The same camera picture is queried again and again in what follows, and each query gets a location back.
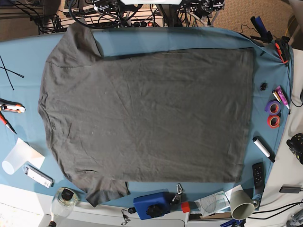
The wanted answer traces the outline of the blue box with black knob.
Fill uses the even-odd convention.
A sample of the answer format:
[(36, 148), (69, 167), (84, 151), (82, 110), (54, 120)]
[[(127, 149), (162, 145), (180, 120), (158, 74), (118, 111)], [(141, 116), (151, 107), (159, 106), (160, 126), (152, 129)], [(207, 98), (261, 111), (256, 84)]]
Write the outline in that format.
[(163, 217), (170, 213), (167, 192), (158, 192), (134, 198), (133, 205), (140, 220)]

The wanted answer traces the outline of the glass bottle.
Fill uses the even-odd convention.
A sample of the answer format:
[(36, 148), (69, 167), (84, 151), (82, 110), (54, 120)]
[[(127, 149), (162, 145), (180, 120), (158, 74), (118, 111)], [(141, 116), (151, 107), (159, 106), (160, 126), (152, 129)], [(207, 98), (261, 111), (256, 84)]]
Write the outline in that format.
[(78, 203), (78, 196), (72, 189), (59, 188), (51, 204), (51, 221), (48, 227), (58, 227), (73, 211)]

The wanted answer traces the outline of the small battery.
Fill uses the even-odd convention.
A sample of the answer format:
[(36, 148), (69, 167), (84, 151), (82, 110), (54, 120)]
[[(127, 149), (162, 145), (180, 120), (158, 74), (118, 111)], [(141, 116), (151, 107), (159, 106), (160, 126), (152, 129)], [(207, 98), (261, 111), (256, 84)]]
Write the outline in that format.
[(273, 94), (273, 96), (275, 97), (275, 99), (276, 99), (278, 102), (281, 102), (281, 98), (280, 98), (279, 94), (278, 94), (275, 90), (272, 91), (272, 94)]

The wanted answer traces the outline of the orange black clamp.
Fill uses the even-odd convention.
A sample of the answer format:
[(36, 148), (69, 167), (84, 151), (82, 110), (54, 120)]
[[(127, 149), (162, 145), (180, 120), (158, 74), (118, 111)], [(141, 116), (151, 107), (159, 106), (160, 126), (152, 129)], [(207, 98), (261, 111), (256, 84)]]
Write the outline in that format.
[(288, 43), (286, 40), (278, 38), (275, 40), (275, 46), (282, 63), (287, 64), (289, 62)]

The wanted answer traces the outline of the white paper sheet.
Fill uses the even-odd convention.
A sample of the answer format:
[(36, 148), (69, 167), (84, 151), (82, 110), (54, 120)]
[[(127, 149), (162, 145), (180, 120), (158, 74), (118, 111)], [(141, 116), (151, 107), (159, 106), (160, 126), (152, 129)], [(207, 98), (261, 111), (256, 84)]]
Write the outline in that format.
[(23, 156), (24, 157), (23, 159), (25, 161), (31, 163), (37, 169), (41, 168), (45, 160), (45, 156), (43, 156), (41, 153), (36, 151), (31, 146), (29, 146), (21, 138), (17, 139), (16, 145), (17, 145), (17, 153)]

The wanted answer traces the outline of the silver carabiner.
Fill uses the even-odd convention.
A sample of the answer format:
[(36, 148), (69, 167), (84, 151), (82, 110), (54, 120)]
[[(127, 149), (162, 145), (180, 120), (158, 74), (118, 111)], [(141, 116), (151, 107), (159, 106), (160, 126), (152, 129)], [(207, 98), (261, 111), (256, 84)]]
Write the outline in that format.
[(182, 194), (183, 193), (183, 188), (182, 188), (181, 184), (178, 183), (176, 185), (176, 187), (177, 187), (177, 194), (178, 195)]

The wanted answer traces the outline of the blue black clamp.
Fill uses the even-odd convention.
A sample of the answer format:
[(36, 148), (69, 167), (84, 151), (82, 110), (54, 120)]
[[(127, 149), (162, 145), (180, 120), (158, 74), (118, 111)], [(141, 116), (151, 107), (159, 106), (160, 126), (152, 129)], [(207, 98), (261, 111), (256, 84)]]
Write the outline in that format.
[(255, 29), (257, 30), (257, 32), (259, 33), (260, 37), (257, 37), (257, 36), (250, 36), (252, 39), (254, 40), (259, 40), (259, 41), (262, 41), (263, 43), (266, 43), (266, 44), (269, 44), (272, 42), (273, 40), (273, 36), (271, 34), (270, 31), (267, 31), (267, 29), (265, 28), (262, 20), (261, 20), (261, 17), (258, 16), (258, 17), (254, 17), (252, 16), (250, 18), (253, 26), (255, 27)]

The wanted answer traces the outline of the dark grey T-shirt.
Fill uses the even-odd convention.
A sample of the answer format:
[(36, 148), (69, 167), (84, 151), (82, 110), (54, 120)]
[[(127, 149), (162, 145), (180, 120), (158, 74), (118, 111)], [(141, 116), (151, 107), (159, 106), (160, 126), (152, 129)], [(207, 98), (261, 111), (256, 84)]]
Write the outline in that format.
[(74, 23), (42, 75), (47, 146), (92, 206), (128, 195), (128, 182), (239, 182), (254, 60), (253, 48), (106, 59)]

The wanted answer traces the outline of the translucent plastic cup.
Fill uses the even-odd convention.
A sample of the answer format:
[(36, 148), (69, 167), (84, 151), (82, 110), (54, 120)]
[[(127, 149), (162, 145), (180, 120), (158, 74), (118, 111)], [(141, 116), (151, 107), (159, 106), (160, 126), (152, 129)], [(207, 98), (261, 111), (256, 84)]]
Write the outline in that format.
[(2, 161), (2, 168), (7, 174), (13, 175), (31, 157), (31, 147), (19, 138), (16, 145)]

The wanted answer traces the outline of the black dotted object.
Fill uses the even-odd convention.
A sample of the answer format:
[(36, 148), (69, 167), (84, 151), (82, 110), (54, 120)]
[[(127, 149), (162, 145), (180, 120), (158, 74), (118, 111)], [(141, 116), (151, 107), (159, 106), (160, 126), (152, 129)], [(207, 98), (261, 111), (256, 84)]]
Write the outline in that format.
[(286, 144), (296, 159), (303, 164), (303, 134), (298, 133), (294, 135), (291, 139), (286, 141)]

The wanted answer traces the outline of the paper sheets with drawing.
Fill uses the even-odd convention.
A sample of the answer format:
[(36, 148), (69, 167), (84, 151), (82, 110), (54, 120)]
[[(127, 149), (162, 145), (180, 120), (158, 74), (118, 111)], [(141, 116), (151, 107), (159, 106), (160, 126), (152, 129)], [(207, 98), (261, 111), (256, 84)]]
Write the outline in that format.
[(238, 185), (226, 192), (220, 191), (201, 199), (195, 200), (194, 203), (202, 217), (220, 213), (230, 208), (230, 200), (233, 192), (242, 190), (242, 186)]

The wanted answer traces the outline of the grey-green mug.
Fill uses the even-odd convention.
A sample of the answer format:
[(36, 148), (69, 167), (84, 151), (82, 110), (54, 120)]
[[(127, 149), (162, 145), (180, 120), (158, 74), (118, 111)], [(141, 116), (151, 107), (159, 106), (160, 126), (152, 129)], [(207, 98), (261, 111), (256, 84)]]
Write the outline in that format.
[(235, 220), (248, 218), (255, 210), (254, 201), (244, 192), (239, 190), (231, 194), (231, 215)]

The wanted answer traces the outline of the black zip tie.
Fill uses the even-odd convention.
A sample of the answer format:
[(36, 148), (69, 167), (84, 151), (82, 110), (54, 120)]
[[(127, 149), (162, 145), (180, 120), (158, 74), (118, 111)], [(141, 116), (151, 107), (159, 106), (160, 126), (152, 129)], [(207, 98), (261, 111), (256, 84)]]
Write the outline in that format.
[(5, 66), (5, 63), (4, 63), (4, 60), (3, 60), (2, 56), (0, 56), (0, 62), (1, 62), (1, 64), (2, 64), (2, 66), (1, 66), (0, 68), (3, 69), (3, 70), (5, 71), (5, 74), (6, 74), (6, 76), (7, 76), (7, 79), (8, 79), (8, 81), (9, 81), (9, 84), (10, 84), (12, 90), (14, 91), (15, 89), (14, 89), (13, 84), (12, 84), (12, 82), (11, 82), (9, 73), (12, 73), (12, 74), (14, 74), (14, 75), (17, 75), (17, 76), (19, 76), (19, 77), (21, 77), (21, 78), (24, 78), (25, 76), (22, 75), (22, 74), (19, 74), (19, 73), (15, 72), (15, 71), (9, 70), (9, 69)]

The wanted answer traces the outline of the red tape roll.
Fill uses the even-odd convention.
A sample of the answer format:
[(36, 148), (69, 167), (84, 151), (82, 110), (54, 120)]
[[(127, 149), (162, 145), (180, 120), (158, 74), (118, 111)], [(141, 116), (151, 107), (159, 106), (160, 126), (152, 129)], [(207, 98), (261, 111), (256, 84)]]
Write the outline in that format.
[(279, 127), (280, 126), (280, 117), (278, 115), (270, 115), (267, 118), (267, 124), (272, 129)]

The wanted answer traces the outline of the orange white utility knife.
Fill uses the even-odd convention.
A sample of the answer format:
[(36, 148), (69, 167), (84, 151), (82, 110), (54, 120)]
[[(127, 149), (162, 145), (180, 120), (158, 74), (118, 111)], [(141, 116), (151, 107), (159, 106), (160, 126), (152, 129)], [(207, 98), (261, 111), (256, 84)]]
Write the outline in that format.
[(0, 108), (4, 112), (24, 113), (25, 107), (17, 102), (11, 102), (4, 99), (0, 100)]

